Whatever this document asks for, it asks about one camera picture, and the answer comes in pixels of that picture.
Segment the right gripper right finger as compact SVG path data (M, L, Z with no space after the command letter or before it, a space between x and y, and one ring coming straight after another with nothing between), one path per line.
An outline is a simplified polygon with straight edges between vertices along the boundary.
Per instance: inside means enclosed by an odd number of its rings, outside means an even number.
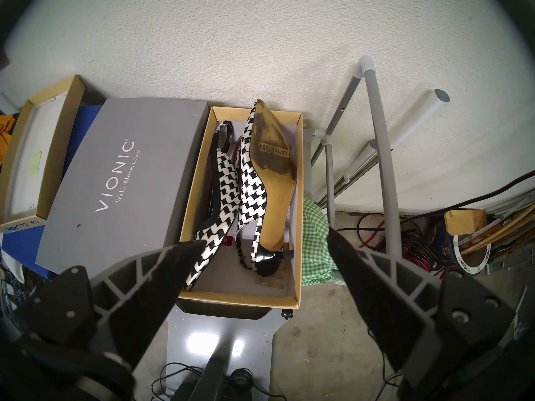
M354 248L330 228L329 253L392 367L449 373L495 346L515 311L461 269L442 279L387 254Z

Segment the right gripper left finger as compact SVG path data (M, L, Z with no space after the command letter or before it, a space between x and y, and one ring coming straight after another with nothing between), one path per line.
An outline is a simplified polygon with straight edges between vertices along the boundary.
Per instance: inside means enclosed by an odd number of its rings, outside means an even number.
M175 305L206 241L128 257L89 279L69 267L15 310L24 354L63 373L129 373Z

